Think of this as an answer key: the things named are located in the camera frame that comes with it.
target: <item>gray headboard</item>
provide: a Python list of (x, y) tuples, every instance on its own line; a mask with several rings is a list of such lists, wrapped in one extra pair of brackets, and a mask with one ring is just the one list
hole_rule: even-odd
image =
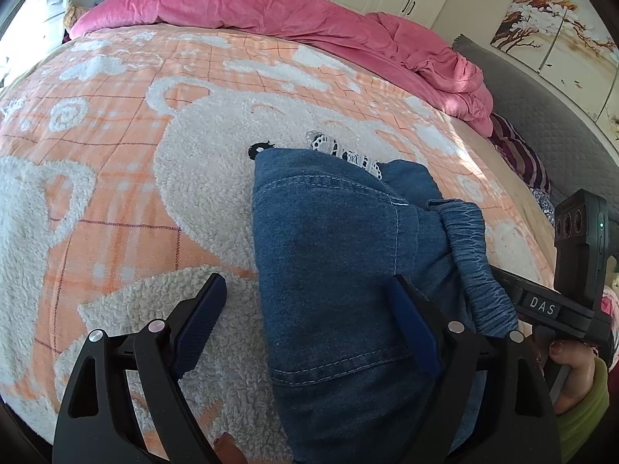
[(587, 125), (539, 82), (464, 35), (454, 51), (484, 71), (494, 111), (509, 120), (537, 153), (558, 204), (578, 189), (601, 195), (609, 205), (610, 254), (619, 253), (619, 167)]

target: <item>blue denim fabric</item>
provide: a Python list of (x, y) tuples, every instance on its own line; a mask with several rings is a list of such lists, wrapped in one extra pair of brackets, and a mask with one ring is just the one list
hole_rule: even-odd
[[(336, 157), (256, 158), (253, 231), (275, 402), (295, 462), (395, 462), (434, 387), (417, 370), (383, 288), (408, 277), (452, 320), (504, 336), (516, 313), (492, 279), (477, 206), (443, 200), (422, 165), (382, 181)], [(454, 447), (475, 424), (475, 381)]]

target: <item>blue gripper pad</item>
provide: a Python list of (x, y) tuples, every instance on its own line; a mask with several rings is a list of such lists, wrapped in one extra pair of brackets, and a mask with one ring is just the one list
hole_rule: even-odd
[(226, 279), (217, 274), (212, 284), (207, 288), (205, 285), (200, 293), (196, 296), (199, 298), (196, 308), (187, 318), (174, 344), (174, 363), (171, 365), (171, 375), (175, 380), (181, 379), (185, 373), (196, 367), (217, 319), (224, 309), (227, 297)]
[(417, 367), (428, 373), (434, 380), (440, 378), (443, 373), (443, 363), (434, 333), (396, 277), (389, 280), (386, 290), (391, 312), (404, 335)]

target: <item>striped pillow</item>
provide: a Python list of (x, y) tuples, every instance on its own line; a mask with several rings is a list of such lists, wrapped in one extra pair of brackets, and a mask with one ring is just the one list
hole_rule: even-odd
[(543, 190), (550, 195), (550, 180), (533, 149), (502, 116), (493, 113), (490, 119), (494, 126), (490, 142), (503, 159), (530, 188)]

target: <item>pink blanket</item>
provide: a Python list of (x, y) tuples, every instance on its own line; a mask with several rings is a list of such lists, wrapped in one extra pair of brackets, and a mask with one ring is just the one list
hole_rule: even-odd
[(105, 0), (79, 19), (70, 36), (157, 22), (234, 28), (312, 45), (467, 122), (482, 136), (492, 134), (492, 97), (482, 71), (431, 30), (385, 13), (362, 16), (329, 0)]

